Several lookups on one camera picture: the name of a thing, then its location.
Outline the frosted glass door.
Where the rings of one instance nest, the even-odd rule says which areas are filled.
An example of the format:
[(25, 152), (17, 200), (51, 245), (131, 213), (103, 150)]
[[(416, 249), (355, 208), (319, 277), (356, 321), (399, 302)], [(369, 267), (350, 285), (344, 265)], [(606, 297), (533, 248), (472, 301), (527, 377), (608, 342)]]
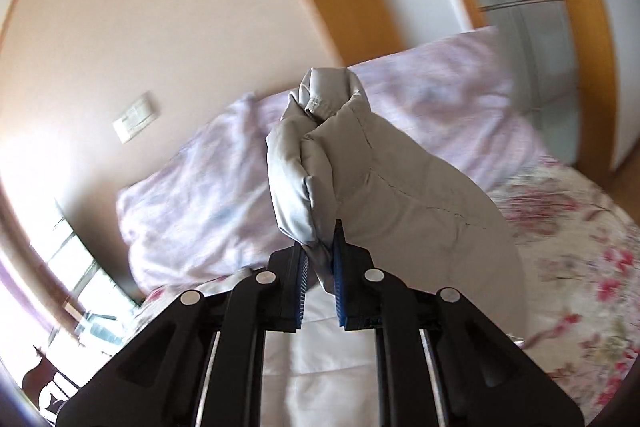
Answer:
[(578, 66), (565, 0), (477, 0), (499, 29), (514, 87), (513, 106), (538, 130), (548, 151), (577, 160)]

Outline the left lilac pillow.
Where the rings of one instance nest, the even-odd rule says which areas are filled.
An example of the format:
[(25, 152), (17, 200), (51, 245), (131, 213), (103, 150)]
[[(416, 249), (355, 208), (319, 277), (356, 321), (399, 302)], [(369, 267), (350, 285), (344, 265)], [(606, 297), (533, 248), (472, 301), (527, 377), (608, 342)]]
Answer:
[(260, 268), (290, 246), (269, 193), (266, 135), (288, 97), (246, 94), (116, 202), (130, 271), (149, 294)]

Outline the window with bars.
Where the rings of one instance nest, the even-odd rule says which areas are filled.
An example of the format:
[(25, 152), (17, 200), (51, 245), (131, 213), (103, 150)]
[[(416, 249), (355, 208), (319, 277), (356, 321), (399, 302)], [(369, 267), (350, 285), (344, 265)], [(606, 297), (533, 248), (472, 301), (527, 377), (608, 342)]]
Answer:
[(122, 347), (137, 303), (56, 207), (21, 223), (1, 201), (1, 362), (16, 381), (45, 355), (78, 385)]

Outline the lilac pillow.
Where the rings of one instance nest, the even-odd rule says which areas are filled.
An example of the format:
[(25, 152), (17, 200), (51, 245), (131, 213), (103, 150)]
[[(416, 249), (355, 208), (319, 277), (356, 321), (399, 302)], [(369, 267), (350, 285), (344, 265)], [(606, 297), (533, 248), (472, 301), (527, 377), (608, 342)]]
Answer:
[(294, 93), (330, 117), (361, 89), (373, 114), (488, 190), (546, 153), (512, 88), (498, 31), (485, 27), (349, 68), (313, 67)]
[(149, 294), (260, 268), (290, 246), (269, 193), (266, 135), (288, 97), (246, 94), (116, 202), (130, 271)]

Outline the light grey down jacket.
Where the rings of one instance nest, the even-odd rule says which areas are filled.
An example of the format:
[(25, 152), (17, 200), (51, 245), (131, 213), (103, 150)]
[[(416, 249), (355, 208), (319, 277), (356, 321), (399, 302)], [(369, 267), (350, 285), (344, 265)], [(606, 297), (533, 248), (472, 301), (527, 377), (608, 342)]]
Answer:
[(313, 68), (267, 138), (280, 231), (303, 246), (327, 291), (336, 230), (408, 286), (461, 291), (503, 332), (524, 336), (523, 261), (506, 219), (454, 166), (375, 114), (346, 68)]

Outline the floral bed sheet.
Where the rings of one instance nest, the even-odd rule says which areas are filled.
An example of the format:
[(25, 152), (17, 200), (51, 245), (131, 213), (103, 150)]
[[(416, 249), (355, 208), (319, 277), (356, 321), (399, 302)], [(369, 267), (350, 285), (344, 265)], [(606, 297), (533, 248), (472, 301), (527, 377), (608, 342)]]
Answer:
[[(551, 159), (490, 192), (524, 262), (529, 319), (518, 342), (592, 421), (639, 353), (639, 229), (608, 195)], [(144, 326), (188, 288), (228, 291), (253, 269), (146, 294)], [(266, 342), (262, 423), (374, 426), (374, 340), (337, 324), (333, 299), (309, 291), (297, 334)]]

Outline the right lilac pillow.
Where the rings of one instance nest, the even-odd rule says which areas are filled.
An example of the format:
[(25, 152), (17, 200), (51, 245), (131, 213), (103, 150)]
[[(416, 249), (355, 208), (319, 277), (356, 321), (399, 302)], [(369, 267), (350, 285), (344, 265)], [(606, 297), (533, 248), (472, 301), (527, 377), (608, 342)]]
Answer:
[(498, 31), (485, 27), (349, 68), (313, 67), (294, 93), (330, 117), (361, 89), (373, 114), (488, 190), (546, 153), (512, 88)]

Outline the white wall switch plate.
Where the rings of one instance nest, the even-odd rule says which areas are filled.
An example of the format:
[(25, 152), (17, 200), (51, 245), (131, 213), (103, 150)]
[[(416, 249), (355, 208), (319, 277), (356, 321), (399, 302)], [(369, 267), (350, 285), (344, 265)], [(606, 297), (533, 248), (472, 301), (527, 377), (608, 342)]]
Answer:
[(112, 122), (112, 127), (119, 142), (125, 144), (149, 127), (157, 116), (152, 94), (145, 92)]

